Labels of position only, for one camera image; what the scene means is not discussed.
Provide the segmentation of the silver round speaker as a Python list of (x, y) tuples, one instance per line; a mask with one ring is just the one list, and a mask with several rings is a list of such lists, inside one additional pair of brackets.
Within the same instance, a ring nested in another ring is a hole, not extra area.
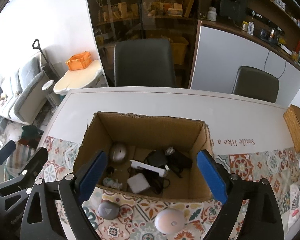
[(121, 164), (127, 159), (127, 147), (125, 144), (117, 142), (114, 143), (109, 151), (109, 159), (112, 163)]

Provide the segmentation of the dark grey chair right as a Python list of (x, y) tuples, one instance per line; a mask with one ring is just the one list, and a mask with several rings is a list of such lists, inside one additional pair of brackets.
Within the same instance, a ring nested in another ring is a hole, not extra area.
[(263, 70), (240, 66), (232, 94), (275, 103), (279, 92), (279, 80)]

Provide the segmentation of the orange plastic crate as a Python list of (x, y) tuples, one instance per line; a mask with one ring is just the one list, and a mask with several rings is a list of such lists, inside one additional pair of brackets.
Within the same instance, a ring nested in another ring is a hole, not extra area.
[(91, 54), (88, 51), (76, 54), (66, 61), (70, 71), (85, 69), (91, 64)]

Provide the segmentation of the dark grey chair left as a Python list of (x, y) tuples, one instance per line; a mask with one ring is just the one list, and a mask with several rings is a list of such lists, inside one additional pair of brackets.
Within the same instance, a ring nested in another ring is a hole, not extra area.
[(114, 48), (116, 87), (175, 87), (169, 40), (146, 38), (119, 42)]

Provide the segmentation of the woven wicker box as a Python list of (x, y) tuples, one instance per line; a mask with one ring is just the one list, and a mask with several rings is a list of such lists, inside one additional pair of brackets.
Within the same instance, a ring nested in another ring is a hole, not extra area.
[(283, 118), (287, 124), (296, 153), (300, 153), (300, 108), (290, 105)]

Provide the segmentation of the dark glass display cabinet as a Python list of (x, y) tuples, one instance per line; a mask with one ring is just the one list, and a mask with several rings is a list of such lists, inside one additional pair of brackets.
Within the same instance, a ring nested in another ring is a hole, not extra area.
[(178, 87), (187, 88), (197, 35), (198, 0), (87, 0), (107, 85), (114, 85), (114, 49), (125, 40), (165, 38)]

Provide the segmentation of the grey sofa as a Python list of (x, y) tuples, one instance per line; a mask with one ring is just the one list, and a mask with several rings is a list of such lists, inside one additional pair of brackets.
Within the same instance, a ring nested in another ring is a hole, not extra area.
[(5, 99), (0, 116), (24, 125), (34, 122), (47, 98), (42, 87), (49, 80), (41, 67), (41, 56), (36, 55), (1, 84)]

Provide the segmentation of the round white peach lamp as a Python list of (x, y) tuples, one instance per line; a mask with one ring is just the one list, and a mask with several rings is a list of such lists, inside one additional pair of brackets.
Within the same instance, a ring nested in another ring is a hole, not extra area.
[(156, 229), (166, 235), (172, 235), (181, 231), (186, 223), (184, 214), (177, 209), (165, 209), (160, 211), (154, 221)]

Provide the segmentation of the brown cardboard box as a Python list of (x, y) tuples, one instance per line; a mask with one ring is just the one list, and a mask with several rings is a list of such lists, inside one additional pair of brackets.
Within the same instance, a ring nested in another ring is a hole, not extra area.
[(142, 195), (166, 201), (196, 202), (206, 201), (212, 197), (211, 191), (197, 167), (197, 154), (201, 150), (212, 152), (210, 131), (201, 120), (173, 118), (169, 116), (145, 116), (116, 112), (97, 112), (87, 128), (73, 171), (77, 172), (97, 151), (109, 151), (114, 143), (121, 142), (127, 147), (127, 159), (115, 164), (108, 161), (115, 171), (113, 176), (123, 184), (121, 192), (132, 194), (127, 180), (132, 176), (128, 171), (130, 160), (144, 161), (153, 150), (166, 150), (169, 147), (180, 151), (193, 164), (190, 170), (182, 172), (179, 179), (170, 173), (171, 185), (161, 194), (150, 190)]

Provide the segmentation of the white square power adapter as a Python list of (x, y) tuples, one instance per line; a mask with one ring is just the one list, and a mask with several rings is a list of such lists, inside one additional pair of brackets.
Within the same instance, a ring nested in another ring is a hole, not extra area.
[(130, 177), (127, 184), (134, 194), (138, 194), (150, 188), (150, 184), (142, 173)]

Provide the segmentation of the wooden wall shelf unit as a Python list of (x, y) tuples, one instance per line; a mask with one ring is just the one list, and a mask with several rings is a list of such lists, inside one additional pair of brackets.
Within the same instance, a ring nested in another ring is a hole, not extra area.
[[(216, 22), (207, 19), (209, 7), (216, 8)], [(259, 44), (300, 71), (300, 62), (292, 55), (300, 50), (300, 5), (295, 0), (247, 0), (241, 24), (220, 16), (220, 0), (198, 0), (197, 9), (196, 15), (202, 27)]]

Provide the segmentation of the white cylindrical air purifier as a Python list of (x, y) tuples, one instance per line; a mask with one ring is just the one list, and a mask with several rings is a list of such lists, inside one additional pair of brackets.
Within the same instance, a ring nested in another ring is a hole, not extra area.
[(51, 103), (54, 108), (57, 108), (61, 103), (61, 97), (53, 91), (54, 86), (55, 81), (49, 80), (42, 86), (42, 91), (46, 95), (49, 103)]

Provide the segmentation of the dark grey chair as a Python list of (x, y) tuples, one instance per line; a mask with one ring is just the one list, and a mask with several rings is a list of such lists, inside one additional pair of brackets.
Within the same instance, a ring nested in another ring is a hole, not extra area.
[(116, 87), (175, 87), (169, 40), (146, 38), (119, 42), (114, 48)]
[(279, 92), (279, 80), (263, 70), (240, 66), (232, 94), (275, 103)]

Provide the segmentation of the cream flower-shaped side table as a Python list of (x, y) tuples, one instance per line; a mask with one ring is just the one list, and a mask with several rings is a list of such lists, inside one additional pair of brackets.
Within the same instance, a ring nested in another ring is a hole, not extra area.
[(70, 90), (95, 87), (103, 75), (100, 60), (94, 60), (89, 66), (81, 70), (68, 70), (55, 84), (53, 91), (65, 96)]

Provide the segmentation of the round grey earbud case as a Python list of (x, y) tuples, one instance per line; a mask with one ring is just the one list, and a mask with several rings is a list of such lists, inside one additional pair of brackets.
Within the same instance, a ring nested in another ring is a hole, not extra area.
[(101, 202), (98, 206), (98, 213), (105, 220), (114, 220), (118, 217), (119, 212), (120, 206), (108, 200)]

